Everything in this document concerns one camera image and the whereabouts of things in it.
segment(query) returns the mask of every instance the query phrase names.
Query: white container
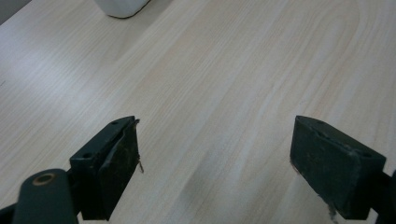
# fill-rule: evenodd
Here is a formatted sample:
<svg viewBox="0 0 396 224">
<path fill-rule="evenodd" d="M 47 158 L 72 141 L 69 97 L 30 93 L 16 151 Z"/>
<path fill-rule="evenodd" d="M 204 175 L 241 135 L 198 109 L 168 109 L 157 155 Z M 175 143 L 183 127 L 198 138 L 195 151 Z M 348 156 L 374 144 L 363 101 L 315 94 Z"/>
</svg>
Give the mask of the white container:
<svg viewBox="0 0 396 224">
<path fill-rule="evenodd" d="M 117 18 L 127 18 L 133 16 L 149 0 L 95 0 L 96 4 L 107 15 Z"/>
</svg>

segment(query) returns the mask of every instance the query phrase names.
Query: white object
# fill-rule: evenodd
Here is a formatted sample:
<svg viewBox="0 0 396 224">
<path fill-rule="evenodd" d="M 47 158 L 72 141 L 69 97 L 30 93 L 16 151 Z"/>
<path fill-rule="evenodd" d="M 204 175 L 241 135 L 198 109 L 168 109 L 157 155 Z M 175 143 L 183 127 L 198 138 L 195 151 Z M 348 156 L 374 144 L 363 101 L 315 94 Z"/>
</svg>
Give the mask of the white object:
<svg viewBox="0 0 396 224">
<path fill-rule="evenodd" d="M 126 18 L 133 16 L 149 0 L 95 0 L 96 4 L 109 16 Z"/>
</svg>

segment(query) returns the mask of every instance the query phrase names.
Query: light wood grain surface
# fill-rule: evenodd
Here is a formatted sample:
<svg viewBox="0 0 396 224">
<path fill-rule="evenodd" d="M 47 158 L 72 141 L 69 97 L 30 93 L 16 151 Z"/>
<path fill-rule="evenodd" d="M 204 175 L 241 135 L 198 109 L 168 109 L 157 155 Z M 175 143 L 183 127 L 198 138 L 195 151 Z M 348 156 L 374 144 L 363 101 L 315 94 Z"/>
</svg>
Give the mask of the light wood grain surface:
<svg viewBox="0 0 396 224">
<path fill-rule="evenodd" d="M 0 206 L 135 115 L 146 172 L 110 223 L 332 224 L 290 166 L 294 118 L 325 120 L 396 169 L 395 11 L 393 0 L 151 0 L 118 20 L 92 0 L 33 0 L 0 26 Z"/>
</svg>

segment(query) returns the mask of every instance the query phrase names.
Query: wooden table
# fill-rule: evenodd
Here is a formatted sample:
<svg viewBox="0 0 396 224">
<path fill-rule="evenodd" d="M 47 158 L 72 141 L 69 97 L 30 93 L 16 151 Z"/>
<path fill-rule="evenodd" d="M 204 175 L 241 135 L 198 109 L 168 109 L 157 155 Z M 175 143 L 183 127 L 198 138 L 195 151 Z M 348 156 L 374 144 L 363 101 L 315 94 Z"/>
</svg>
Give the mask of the wooden table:
<svg viewBox="0 0 396 224">
<path fill-rule="evenodd" d="M 151 0 L 118 20 L 92 0 L 33 0 L 0 26 L 0 205 L 135 115 L 146 172 L 110 223 L 332 224 L 290 166 L 294 118 L 325 120 L 396 169 L 395 11 L 391 0 Z"/>
</svg>

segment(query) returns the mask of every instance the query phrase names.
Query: circular hole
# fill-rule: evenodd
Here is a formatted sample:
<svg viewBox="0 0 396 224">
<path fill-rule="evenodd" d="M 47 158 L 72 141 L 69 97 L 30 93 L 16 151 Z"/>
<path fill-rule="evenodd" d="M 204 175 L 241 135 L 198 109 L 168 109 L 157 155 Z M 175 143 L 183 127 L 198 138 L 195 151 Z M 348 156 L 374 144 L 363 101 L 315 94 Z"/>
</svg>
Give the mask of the circular hole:
<svg viewBox="0 0 396 224">
<path fill-rule="evenodd" d="M 90 157 L 92 157 L 92 153 L 91 152 L 87 152 L 87 153 L 84 153 L 84 155 L 82 155 L 82 158 L 84 158 L 84 159 L 88 159 Z"/>
<path fill-rule="evenodd" d="M 46 185 L 49 182 L 51 182 L 54 177 L 55 177 L 55 174 L 53 174 L 53 173 L 40 175 L 33 180 L 33 185 L 35 185 L 35 186 Z"/>
<path fill-rule="evenodd" d="M 360 154 L 361 156 L 366 157 L 366 158 L 371 158 L 371 157 L 372 157 L 372 154 L 370 154 L 370 153 L 368 153 L 368 152 L 362 152 L 362 151 L 360 151 L 360 150 L 356 150 L 356 152 L 357 152 L 358 154 Z"/>
<path fill-rule="evenodd" d="M 326 133 L 317 132 L 317 136 L 321 138 L 329 138 Z"/>
</svg>

